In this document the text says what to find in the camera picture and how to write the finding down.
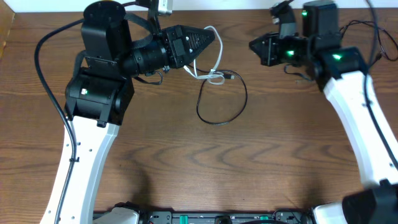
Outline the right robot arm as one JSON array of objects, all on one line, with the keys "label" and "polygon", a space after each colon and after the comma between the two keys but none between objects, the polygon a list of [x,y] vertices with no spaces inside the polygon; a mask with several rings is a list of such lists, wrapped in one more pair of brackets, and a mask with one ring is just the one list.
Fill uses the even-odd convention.
[{"label": "right robot arm", "polygon": [[295,223],[396,223],[397,139],[377,100],[371,60],[356,47],[343,47],[338,8],[333,1],[303,5],[303,32],[296,28],[288,1],[270,9],[277,32],[252,40],[249,48],[261,63],[305,67],[341,120],[358,164],[362,192],[340,202],[313,207]]}]

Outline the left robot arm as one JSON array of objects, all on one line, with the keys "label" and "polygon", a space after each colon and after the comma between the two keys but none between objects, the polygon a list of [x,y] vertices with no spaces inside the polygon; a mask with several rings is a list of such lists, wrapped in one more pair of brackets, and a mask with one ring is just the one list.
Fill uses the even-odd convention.
[{"label": "left robot arm", "polygon": [[146,18],[116,1],[90,4],[78,20],[85,48],[75,60],[66,103],[62,156],[42,223],[92,223],[104,162],[134,94],[134,81],[191,64],[215,39],[208,29],[162,29],[168,1],[138,1]]}]

